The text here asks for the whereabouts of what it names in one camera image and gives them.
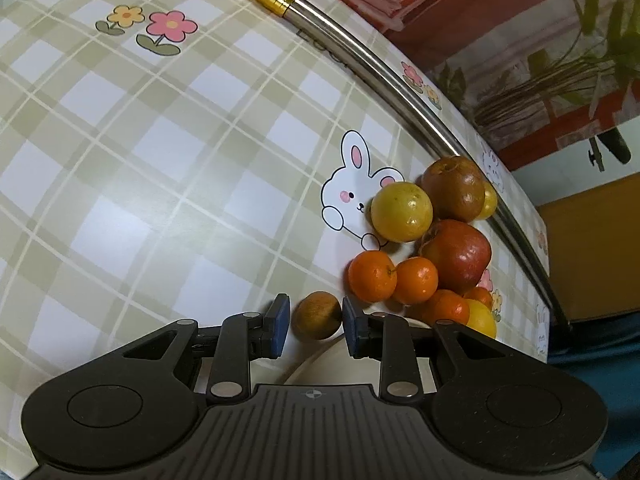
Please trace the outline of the small brown longan fruit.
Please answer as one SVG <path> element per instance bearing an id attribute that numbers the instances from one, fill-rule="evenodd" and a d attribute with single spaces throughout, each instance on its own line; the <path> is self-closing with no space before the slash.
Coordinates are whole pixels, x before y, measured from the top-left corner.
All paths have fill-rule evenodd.
<path id="1" fill-rule="evenodd" d="M 299 338 L 323 340 L 333 336 L 342 321 L 342 308 L 335 296 L 329 292 L 312 292 L 296 307 L 292 327 Z"/>

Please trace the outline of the yellow-green round fruit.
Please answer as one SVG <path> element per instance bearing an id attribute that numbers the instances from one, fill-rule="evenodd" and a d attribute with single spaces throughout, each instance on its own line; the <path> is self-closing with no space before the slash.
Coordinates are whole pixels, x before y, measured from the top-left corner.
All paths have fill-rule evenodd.
<path id="1" fill-rule="evenodd" d="M 430 228 L 434 212 L 427 194 L 411 182 L 394 182 L 373 197 L 370 217 L 375 231 L 394 243 L 414 242 Z"/>

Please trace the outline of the dark red apple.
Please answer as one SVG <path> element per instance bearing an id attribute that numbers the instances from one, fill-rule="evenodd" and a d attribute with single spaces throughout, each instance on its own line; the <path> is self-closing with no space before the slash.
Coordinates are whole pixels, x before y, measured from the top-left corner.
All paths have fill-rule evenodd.
<path id="1" fill-rule="evenodd" d="M 470 224 L 437 220 L 425 233 L 419 255 L 434 264 L 440 288 L 462 295 L 480 281 L 491 260 L 491 246 Z"/>

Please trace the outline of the large yellow grapefruit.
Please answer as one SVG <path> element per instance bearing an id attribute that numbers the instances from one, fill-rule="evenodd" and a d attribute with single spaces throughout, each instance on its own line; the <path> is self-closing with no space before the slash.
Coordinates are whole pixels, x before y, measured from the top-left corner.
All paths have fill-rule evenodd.
<path id="1" fill-rule="evenodd" d="M 467 299 L 469 307 L 469 319 L 466 326 L 477 332 L 495 339 L 497 337 L 497 323 L 491 314 L 491 310 L 482 302 L 474 299 Z"/>

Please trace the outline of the orange tangerine small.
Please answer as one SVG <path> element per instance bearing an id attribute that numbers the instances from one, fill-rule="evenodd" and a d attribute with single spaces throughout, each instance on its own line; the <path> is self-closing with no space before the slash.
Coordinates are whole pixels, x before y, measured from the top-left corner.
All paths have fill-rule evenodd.
<path id="1" fill-rule="evenodd" d="M 463 294 L 463 297 L 467 300 L 479 301 L 481 304 L 484 304 L 485 307 L 488 307 L 489 310 L 491 310 L 494 305 L 494 297 L 491 295 L 491 291 L 485 287 L 475 286 L 467 290 Z"/>

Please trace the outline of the brownish red apple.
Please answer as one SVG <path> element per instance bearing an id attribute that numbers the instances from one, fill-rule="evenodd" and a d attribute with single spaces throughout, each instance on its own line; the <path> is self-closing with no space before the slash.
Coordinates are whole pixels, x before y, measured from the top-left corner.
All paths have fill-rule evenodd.
<path id="1" fill-rule="evenodd" d="M 483 209 L 485 178 L 469 159 L 444 157 L 428 166 L 420 179 L 437 219 L 471 222 Z"/>

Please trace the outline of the yellow round fruit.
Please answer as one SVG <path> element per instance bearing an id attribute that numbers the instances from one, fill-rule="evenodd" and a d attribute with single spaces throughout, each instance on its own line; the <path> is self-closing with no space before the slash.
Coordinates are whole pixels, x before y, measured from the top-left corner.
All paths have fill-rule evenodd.
<path id="1" fill-rule="evenodd" d="M 480 214 L 476 217 L 477 221 L 489 219 L 498 207 L 498 194 L 490 182 L 484 181 L 484 203 Z"/>

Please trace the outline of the beige plate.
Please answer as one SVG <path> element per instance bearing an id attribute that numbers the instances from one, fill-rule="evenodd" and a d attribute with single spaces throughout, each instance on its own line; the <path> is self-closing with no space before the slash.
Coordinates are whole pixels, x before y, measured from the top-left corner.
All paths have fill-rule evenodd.
<path id="1" fill-rule="evenodd" d="M 380 362 L 353 359 L 342 330 L 326 340 L 301 340 L 288 331 L 282 356 L 250 363 L 250 384 L 326 386 L 368 384 L 378 392 Z"/>

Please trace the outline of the wooden door panel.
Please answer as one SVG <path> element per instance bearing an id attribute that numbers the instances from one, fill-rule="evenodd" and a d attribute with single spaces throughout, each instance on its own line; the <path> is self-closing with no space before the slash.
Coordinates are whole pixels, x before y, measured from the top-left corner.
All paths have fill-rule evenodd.
<path id="1" fill-rule="evenodd" d="M 639 309 L 639 200 L 632 174 L 538 208 L 550 282 L 570 320 Z"/>

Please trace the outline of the teal curtain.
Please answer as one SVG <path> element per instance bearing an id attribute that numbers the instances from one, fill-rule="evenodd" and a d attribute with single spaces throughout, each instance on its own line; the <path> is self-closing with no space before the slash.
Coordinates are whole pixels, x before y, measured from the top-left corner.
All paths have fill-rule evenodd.
<path id="1" fill-rule="evenodd" d="M 615 478 L 639 454 L 639 313 L 574 322 L 566 347 L 551 352 L 548 362 L 603 399 L 608 429 L 593 466 Z"/>

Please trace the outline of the metal telescopic pole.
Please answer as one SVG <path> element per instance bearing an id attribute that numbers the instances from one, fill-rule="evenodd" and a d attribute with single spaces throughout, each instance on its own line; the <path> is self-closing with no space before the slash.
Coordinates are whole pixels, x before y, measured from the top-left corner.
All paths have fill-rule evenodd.
<path id="1" fill-rule="evenodd" d="M 398 73 L 356 36 L 308 0 L 254 0 L 280 16 L 340 59 L 375 91 L 416 132 L 414 137 L 437 156 L 463 156 L 479 165 L 482 159 L 470 153 L 429 102 L 420 98 Z M 552 326 L 567 328 L 570 322 L 552 290 L 548 274 L 508 205 L 498 199 L 491 227 L 518 260 L 551 312 Z"/>

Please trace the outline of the printed room backdrop cloth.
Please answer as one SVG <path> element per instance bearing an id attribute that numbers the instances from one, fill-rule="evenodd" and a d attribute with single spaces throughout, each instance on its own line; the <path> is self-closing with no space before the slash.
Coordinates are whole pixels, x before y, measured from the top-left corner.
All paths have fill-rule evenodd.
<path id="1" fill-rule="evenodd" d="M 639 0 L 343 0 L 510 169 L 639 114 Z"/>

